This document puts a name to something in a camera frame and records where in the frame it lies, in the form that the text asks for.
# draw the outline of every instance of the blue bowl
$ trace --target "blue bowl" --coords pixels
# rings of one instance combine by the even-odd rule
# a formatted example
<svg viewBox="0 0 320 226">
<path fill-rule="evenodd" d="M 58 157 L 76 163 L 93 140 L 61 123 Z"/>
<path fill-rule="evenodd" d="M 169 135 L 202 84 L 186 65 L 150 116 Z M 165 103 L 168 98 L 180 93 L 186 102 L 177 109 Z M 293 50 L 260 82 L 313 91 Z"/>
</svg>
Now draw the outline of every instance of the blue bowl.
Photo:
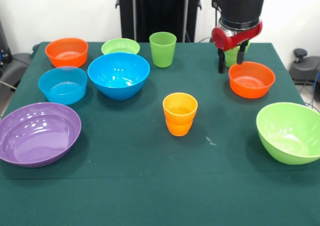
<svg viewBox="0 0 320 226">
<path fill-rule="evenodd" d="M 44 73 L 38 86 L 48 101 L 69 105 L 84 97 L 87 81 L 87 74 L 82 69 L 59 67 Z"/>
<path fill-rule="evenodd" d="M 115 100 L 133 97 L 150 73 L 149 63 L 131 53 L 110 53 L 96 58 L 88 68 L 88 76 L 106 96 Z"/>
</svg>

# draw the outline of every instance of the cup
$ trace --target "cup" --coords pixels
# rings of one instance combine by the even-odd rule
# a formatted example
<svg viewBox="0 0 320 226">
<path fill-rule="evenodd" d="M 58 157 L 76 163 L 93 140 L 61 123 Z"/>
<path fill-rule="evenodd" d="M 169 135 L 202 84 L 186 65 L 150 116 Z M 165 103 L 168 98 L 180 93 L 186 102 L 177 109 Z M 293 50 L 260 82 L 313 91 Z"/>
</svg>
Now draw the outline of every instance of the cup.
<svg viewBox="0 0 320 226">
<path fill-rule="evenodd" d="M 169 32 L 156 32 L 149 37 L 153 64 L 165 68 L 174 60 L 177 38 Z"/>
<path fill-rule="evenodd" d="M 194 121 L 198 108 L 197 100 L 187 93 L 169 94 L 163 100 L 166 126 L 173 136 L 185 136 Z"/>
<path fill-rule="evenodd" d="M 245 53 L 247 53 L 248 49 L 249 49 L 249 45 L 250 42 L 248 43 L 248 45 L 245 47 Z M 237 64 L 237 56 L 238 56 L 238 51 L 240 49 L 240 46 L 237 46 L 233 49 L 230 49 L 226 52 L 224 52 L 225 54 L 225 65 L 227 67 L 231 67 L 234 64 Z"/>
</svg>

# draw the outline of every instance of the table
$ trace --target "table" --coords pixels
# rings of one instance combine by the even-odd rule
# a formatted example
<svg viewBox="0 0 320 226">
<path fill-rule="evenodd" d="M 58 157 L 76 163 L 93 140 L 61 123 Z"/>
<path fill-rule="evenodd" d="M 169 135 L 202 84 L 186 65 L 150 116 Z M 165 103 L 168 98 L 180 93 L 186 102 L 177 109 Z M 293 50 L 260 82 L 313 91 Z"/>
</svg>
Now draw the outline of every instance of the table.
<svg viewBox="0 0 320 226">
<path fill-rule="evenodd" d="M 53 68 L 41 43 L 7 114 L 46 101 L 37 87 Z M 89 43 L 88 61 L 102 43 Z M 174 63 L 152 64 L 142 90 L 114 101 L 88 81 L 70 105 L 82 132 L 69 153 L 43 168 L 0 162 L 1 225 L 320 225 L 320 162 L 288 166 L 261 144 L 256 115 L 267 104 L 303 101 L 272 44 L 252 43 L 246 60 L 274 71 L 276 82 L 256 100 L 238 97 L 218 74 L 213 44 L 177 44 Z M 172 92 L 198 100 L 189 134 L 167 131 L 162 101 Z"/>
</svg>

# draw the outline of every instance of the light green bowl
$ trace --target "light green bowl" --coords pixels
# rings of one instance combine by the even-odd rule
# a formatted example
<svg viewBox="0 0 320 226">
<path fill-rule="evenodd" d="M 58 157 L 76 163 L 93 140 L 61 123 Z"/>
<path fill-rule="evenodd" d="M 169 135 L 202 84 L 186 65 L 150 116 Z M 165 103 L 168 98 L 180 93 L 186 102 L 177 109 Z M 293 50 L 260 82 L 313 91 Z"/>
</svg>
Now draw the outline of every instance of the light green bowl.
<svg viewBox="0 0 320 226">
<path fill-rule="evenodd" d="M 140 51 L 140 45 L 138 42 L 128 38 L 117 38 L 104 43 L 101 47 L 101 51 L 104 55 L 112 52 L 137 54 Z"/>
<path fill-rule="evenodd" d="M 280 102 L 262 108 L 256 125 L 262 144 L 279 162 L 297 165 L 320 158 L 320 114 L 306 106 Z"/>
</svg>

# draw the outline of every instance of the red robot part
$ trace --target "red robot part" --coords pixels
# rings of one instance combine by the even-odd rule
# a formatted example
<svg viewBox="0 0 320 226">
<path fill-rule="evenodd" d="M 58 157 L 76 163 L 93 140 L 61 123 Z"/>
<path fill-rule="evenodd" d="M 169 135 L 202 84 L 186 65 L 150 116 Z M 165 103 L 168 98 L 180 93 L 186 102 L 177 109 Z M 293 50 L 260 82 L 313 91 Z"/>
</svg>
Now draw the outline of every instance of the red robot part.
<svg viewBox="0 0 320 226">
<path fill-rule="evenodd" d="M 250 40 L 259 35 L 262 30 L 262 26 L 263 24 L 260 22 L 256 27 L 243 32 L 238 32 L 234 36 L 228 36 L 221 27 L 215 27 L 212 30 L 212 40 L 216 47 L 225 52 L 235 48 L 241 42 Z"/>
</svg>

